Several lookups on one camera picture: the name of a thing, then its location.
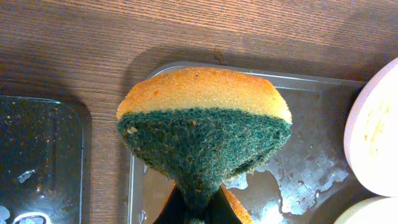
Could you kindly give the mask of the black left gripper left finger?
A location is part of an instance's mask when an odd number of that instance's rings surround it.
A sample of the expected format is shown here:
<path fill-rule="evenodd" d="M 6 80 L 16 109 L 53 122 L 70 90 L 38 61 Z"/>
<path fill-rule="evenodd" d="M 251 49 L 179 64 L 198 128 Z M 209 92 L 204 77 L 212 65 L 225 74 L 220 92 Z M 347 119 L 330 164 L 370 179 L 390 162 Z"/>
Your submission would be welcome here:
<path fill-rule="evenodd" d="M 184 224 L 187 206 L 181 191 L 174 187 L 153 224 Z"/>

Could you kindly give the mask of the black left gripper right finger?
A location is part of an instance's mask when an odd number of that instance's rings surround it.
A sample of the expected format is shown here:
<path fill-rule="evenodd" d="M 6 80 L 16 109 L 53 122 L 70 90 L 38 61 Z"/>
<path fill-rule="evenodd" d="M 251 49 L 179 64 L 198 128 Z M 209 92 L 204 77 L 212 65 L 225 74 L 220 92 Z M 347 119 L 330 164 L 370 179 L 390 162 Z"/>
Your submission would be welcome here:
<path fill-rule="evenodd" d="M 206 224 L 242 224 L 220 187 L 206 208 Z"/>

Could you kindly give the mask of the yellow green sponge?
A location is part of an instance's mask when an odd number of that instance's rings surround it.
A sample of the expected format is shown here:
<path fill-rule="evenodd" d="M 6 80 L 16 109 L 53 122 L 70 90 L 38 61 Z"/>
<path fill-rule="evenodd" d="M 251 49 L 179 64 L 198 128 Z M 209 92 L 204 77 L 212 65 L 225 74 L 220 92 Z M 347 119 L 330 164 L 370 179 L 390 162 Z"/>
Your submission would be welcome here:
<path fill-rule="evenodd" d="M 134 156 L 174 181 L 185 223 L 206 223 L 221 187 L 242 223 L 252 218 L 224 182 L 253 171 L 289 139 L 292 114 L 272 83 L 245 73 L 193 67 L 144 80 L 116 112 Z"/>

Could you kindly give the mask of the white plate with sauce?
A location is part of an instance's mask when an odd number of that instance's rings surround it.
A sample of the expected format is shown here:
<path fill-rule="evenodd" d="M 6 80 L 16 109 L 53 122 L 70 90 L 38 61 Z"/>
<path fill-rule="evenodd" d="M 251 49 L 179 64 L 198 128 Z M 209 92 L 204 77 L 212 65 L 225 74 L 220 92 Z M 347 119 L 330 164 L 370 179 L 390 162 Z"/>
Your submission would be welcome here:
<path fill-rule="evenodd" d="M 343 212 L 334 224 L 397 224 L 397 197 L 373 197 Z"/>

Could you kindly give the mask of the pink plate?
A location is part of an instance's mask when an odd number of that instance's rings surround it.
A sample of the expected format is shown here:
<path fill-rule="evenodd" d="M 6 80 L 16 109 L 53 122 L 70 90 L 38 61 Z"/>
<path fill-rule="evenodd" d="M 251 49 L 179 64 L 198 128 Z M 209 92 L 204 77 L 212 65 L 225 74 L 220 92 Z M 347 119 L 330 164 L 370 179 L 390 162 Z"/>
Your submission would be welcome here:
<path fill-rule="evenodd" d="M 365 84 L 344 132 L 346 160 L 369 191 L 397 197 L 397 59 Z"/>

